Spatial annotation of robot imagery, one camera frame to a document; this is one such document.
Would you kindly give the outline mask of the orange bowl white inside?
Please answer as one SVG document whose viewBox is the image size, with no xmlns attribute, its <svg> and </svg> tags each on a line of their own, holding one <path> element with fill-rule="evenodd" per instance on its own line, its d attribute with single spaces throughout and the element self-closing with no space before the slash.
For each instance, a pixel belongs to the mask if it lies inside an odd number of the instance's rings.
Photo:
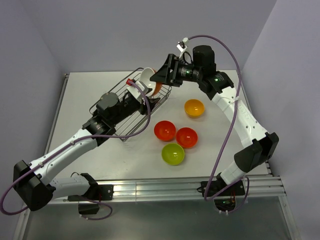
<svg viewBox="0 0 320 240">
<path fill-rule="evenodd" d="M 150 92 L 146 94 L 147 97 L 153 97 L 155 96 L 160 89 L 162 88 L 162 84 L 159 82 L 153 82 L 151 81 L 151 77 L 156 73 L 157 71 L 151 67 L 146 67 L 142 70 L 139 81 L 144 83 L 149 89 L 151 89 Z"/>
</svg>

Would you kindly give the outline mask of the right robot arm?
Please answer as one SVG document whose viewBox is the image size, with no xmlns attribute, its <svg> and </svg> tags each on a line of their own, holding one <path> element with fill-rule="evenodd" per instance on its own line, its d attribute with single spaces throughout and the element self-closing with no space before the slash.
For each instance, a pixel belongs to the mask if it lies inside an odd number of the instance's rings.
<svg viewBox="0 0 320 240">
<path fill-rule="evenodd" d="M 242 100 L 238 100 L 237 90 L 230 77 L 218 71 L 215 52 L 208 45 L 199 45 L 192 50 L 192 63 L 184 63 L 178 56 L 169 54 L 163 66 L 150 77 L 152 82 L 180 87 L 184 81 L 197 83 L 233 124 L 243 149 L 234 155 L 233 162 L 219 174 L 217 191 L 229 194 L 234 181 L 245 176 L 257 166 L 268 161 L 279 142 L 276 133 L 269 133 L 254 118 Z"/>
</svg>

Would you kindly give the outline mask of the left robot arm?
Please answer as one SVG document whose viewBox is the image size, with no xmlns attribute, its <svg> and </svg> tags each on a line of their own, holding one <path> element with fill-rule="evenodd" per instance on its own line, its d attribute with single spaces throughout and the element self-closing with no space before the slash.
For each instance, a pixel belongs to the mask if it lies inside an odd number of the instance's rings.
<svg viewBox="0 0 320 240">
<path fill-rule="evenodd" d="M 135 113 L 151 119 L 151 112 L 161 99 L 126 91 L 122 98 L 114 92 L 103 94 L 95 103 L 91 118 L 66 142 L 46 155 L 13 167 L 13 189 L 26 207 L 37 211 L 51 200 L 81 196 L 91 200 L 98 193 L 98 183 L 87 173 L 70 179 L 56 175 L 85 153 L 110 138 L 117 138 L 116 126 Z"/>
</svg>

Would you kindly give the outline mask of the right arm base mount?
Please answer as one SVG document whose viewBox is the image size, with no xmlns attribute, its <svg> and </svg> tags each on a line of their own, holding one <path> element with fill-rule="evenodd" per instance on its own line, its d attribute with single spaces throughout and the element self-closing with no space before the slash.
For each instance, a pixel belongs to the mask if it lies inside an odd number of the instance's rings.
<svg viewBox="0 0 320 240">
<path fill-rule="evenodd" d="M 212 197 L 226 186 L 222 180 L 213 180 L 209 186 L 207 197 Z M 218 195 L 218 197 L 223 198 L 214 199 L 215 207 L 221 212 L 229 213 L 237 207 L 236 197 L 247 197 L 248 194 L 249 190 L 245 190 L 245 185 L 240 180 Z"/>
</svg>

